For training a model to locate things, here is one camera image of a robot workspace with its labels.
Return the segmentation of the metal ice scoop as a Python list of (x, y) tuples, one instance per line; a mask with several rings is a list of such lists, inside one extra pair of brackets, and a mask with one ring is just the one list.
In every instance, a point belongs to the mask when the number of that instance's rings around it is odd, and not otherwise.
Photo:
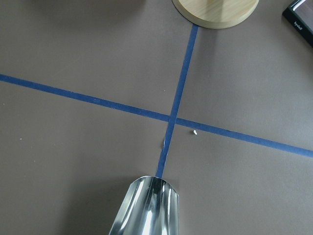
[(167, 181), (143, 176), (133, 181), (110, 235), (178, 235), (179, 194)]

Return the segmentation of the wooden stand with round base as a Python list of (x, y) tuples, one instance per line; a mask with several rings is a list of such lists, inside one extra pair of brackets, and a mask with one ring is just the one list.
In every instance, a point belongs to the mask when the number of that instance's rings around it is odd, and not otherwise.
[(187, 20), (209, 29), (225, 29), (246, 20), (258, 0), (174, 0), (175, 8)]

